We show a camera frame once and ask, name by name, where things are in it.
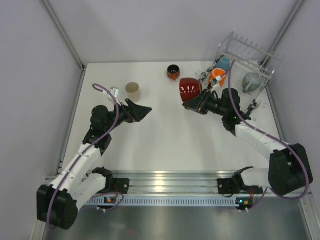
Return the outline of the white and red mug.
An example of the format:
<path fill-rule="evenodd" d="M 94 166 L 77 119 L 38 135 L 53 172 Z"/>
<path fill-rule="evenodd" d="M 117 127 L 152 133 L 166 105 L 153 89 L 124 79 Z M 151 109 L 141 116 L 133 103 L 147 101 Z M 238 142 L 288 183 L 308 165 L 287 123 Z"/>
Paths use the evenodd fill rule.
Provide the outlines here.
<path fill-rule="evenodd" d="M 179 93 L 183 103 L 196 98 L 202 91 L 202 84 L 199 80 L 191 77 L 180 79 Z"/>

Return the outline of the beige tumbler cup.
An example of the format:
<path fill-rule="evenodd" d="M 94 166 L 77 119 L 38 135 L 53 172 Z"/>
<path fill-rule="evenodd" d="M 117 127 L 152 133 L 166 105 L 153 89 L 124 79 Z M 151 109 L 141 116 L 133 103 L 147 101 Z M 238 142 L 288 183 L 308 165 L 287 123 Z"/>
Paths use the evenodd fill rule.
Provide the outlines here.
<path fill-rule="evenodd" d="M 132 102 L 136 103 L 141 99 L 140 86 L 137 82 L 129 82 L 125 86 L 125 91 Z"/>

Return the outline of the orange mug black handle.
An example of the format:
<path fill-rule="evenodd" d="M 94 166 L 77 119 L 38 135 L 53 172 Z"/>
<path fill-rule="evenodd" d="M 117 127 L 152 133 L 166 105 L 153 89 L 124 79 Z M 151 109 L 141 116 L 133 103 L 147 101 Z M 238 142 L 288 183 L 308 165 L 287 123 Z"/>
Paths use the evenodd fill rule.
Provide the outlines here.
<path fill-rule="evenodd" d="M 216 79 L 217 84 L 220 87 L 223 87 L 225 85 L 226 78 L 227 74 L 222 68 L 214 68 L 210 73 L 208 84 L 210 84 L 211 80 Z"/>

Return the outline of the blue ceramic mug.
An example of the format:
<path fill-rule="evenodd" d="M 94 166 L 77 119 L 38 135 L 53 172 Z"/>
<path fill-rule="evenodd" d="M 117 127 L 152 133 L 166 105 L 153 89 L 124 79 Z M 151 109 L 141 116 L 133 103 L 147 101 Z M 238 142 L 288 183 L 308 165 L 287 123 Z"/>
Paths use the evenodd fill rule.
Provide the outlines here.
<path fill-rule="evenodd" d="M 230 64 L 231 64 L 231 60 L 228 57 L 223 56 L 216 63 L 215 67 L 218 68 L 218 69 L 222 69 L 225 72 L 227 72 L 229 70 L 229 68 L 230 68 Z"/>

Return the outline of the grey ceramic mug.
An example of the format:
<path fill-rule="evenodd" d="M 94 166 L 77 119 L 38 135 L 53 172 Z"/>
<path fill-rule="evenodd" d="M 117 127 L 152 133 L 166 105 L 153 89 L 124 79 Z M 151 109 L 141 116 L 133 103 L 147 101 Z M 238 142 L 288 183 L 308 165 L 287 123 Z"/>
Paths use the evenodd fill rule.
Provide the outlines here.
<path fill-rule="evenodd" d="M 247 73 L 242 80 L 242 88 L 244 93 L 252 93 L 256 91 L 262 84 L 263 78 L 257 72 Z"/>

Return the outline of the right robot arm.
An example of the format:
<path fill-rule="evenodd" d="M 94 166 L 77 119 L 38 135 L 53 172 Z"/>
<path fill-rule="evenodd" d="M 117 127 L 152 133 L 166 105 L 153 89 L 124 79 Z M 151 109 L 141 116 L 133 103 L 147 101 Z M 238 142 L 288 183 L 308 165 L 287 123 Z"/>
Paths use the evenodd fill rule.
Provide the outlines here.
<path fill-rule="evenodd" d="M 227 88 L 220 98 L 210 89 L 191 85 L 179 88 L 183 107 L 201 115 L 213 113 L 222 117 L 223 127 L 235 137 L 255 148 L 268 161 L 267 168 L 249 166 L 236 171 L 233 186 L 240 193 L 252 186 L 270 189 L 285 198 L 298 189 L 307 192 L 313 175 L 306 149 L 299 143 L 289 144 L 254 126 L 240 110 L 236 89 Z"/>

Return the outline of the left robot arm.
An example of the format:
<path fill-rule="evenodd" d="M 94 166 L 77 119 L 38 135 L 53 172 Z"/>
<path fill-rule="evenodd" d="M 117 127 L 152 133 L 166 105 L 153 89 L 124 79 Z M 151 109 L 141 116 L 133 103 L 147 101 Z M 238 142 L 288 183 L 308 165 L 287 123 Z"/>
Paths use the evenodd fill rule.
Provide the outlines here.
<path fill-rule="evenodd" d="M 112 171 L 91 168 L 108 149 L 113 129 L 122 123 L 139 123 L 152 111 L 151 107 L 137 105 L 130 99 L 125 102 L 115 103 L 113 111 L 104 105 L 92 109 L 89 130 L 74 158 L 55 180 L 37 190 L 39 221 L 68 230 L 80 209 L 96 194 L 115 194 Z"/>

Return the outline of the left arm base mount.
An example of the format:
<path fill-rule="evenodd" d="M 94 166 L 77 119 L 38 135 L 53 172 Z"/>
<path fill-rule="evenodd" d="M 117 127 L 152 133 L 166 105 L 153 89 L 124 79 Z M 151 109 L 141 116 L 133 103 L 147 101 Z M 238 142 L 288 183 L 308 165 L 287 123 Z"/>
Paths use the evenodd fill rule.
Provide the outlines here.
<path fill-rule="evenodd" d="M 107 192 L 118 192 L 122 194 L 127 194 L 130 188 L 129 178 L 113 178 L 110 183 L 108 183 Z"/>

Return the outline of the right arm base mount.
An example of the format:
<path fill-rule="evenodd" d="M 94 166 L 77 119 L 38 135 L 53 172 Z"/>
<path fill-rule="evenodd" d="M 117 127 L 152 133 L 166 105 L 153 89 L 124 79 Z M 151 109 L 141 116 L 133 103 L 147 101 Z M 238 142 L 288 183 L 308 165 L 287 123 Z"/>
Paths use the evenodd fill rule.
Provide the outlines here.
<path fill-rule="evenodd" d="M 217 187 L 218 193 L 225 198 L 231 198 L 234 194 L 238 193 L 236 184 L 231 178 L 218 178 Z"/>

